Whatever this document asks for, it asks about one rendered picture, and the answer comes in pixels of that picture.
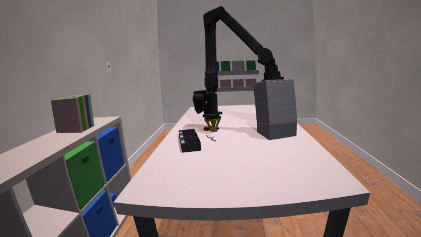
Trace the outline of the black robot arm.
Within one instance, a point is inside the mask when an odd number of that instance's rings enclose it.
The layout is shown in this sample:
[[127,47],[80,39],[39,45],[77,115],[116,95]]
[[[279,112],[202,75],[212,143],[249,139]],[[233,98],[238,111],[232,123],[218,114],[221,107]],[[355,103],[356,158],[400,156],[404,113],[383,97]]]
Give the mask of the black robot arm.
[[[193,103],[197,114],[209,115],[209,105],[217,103],[217,66],[216,66],[216,23],[221,19],[256,55],[258,63],[265,66],[264,80],[284,80],[275,64],[272,52],[263,46],[241,26],[222,6],[208,11],[203,16],[206,47],[206,90],[194,91]],[[207,102],[207,103],[206,103]]]

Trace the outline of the dark grey open-top bin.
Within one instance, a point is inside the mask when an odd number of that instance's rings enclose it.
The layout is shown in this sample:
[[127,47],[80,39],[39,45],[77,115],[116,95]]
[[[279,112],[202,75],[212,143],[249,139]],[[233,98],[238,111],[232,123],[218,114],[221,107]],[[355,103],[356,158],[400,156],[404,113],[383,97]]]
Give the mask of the dark grey open-top bin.
[[179,130],[179,139],[182,153],[201,151],[201,141],[195,129]]

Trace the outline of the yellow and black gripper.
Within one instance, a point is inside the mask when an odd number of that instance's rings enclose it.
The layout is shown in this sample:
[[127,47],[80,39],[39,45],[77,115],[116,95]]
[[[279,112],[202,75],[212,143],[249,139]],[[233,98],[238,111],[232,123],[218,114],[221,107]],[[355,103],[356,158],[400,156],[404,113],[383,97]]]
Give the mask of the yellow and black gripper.
[[[210,130],[213,132],[214,129],[215,130],[217,129],[217,126],[218,126],[218,124],[221,120],[221,116],[219,116],[219,115],[222,114],[222,112],[218,112],[217,103],[212,104],[212,106],[211,106],[211,104],[207,104],[207,105],[209,105],[210,114],[209,115],[203,114],[203,117],[205,118],[205,122],[209,126]],[[209,121],[211,122],[212,128],[211,128],[211,125],[210,125]],[[216,121],[217,121],[217,123],[216,123]]]

